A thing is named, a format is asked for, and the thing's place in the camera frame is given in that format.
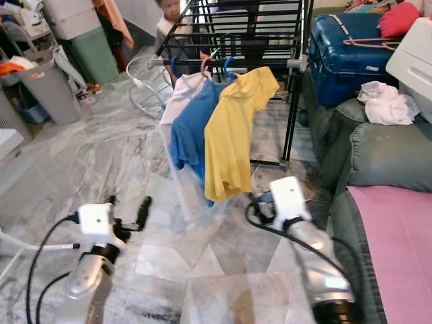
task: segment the suitcase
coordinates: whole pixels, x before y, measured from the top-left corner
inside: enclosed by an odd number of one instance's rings
[[[351,38],[380,38],[379,13],[336,15]],[[393,51],[345,45],[348,39],[335,18],[317,16],[309,46],[309,65],[320,103],[335,107],[355,97],[362,84],[380,81],[393,86],[398,81],[385,71]]]

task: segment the gray sofa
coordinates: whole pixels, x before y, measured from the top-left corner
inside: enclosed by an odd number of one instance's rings
[[[328,109],[317,102],[309,73],[304,75],[302,91],[323,181],[335,194],[327,229],[360,256],[364,322],[385,324],[362,219],[346,187],[381,185],[432,192],[432,124],[422,117],[409,126],[370,124],[364,105],[356,99]],[[349,254],[338,245],[335,253],[358,288]]]

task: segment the child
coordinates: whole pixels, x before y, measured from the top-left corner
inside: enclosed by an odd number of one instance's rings
[[[156,43],[155,43],[155,51],[161,46],[165,37],[171,30],[172,26],[177,22],[180,17],[180,0],[155,0],[157,5],[162,9],[163,16],[159,20],[156,25]],[[191,19],[190,17],[184,18],[183,23],[187,24],[187,26],[178,26],[175,30],[176,34],[190,34],[192,33],[192,26],[190,25]],[[191,40],[190,37],[176,37],[176,39],[170,39],[168,45],[190,45]],[[174,47],[170,49],[164,49],[161,53],[163,59],[171,59],[174,56],[178,56],[180,61],[187,59],[198,59],[195,54],[195,49],[191,48],[180,48]],[[200,51],[200,59],[204,59],[208,55],[204,54]],[[177,77],[171,70],[171,66],[166,66],[169,75],[171,76],[171,83],[173,88],[176,86]],[[193,74],[200,71],[199,67],[192,66],[181,66],[176,65],[175,69],[177,72],[181,74]]]

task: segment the pink towel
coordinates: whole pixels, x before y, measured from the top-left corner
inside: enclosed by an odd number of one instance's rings
[[[130,36],[128,27],[126,26],[119,8],[114,0],[92,0],[93,5],[97,8],[98,12],[107,18],[113,28],[123,34],[126,45],[131,49],[134,47],[134,40]]]
[[[363,220],[388,323],[432,323],[432,194],[348,189]]]

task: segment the clothes drying rack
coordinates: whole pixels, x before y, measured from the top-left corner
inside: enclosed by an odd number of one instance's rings
[[[285,76],[286,95],[272,98],[286,100],[290,105],[283,152],[278,162],[250,160],[285,167],[290,160],[301,75],[307,67],[306,30],[311,8],[313,0],[190,0],[148,67],[201,65],[199,59],[159,59],[164,49],[171,53],[174,48],[180,48],[185,53],[185,49],[189,53],[193,51],[194,57],[199,57],[199,51],[215,54],[206,65],[213,68],[219,81],[222,67],[230,57],[236,58],[229,61],[230,68],[268,66],[277,78]],[[191,26],[192,32],[176,34],[178,26]],[[176,37],[190,37],[191,42],[182,45]]]

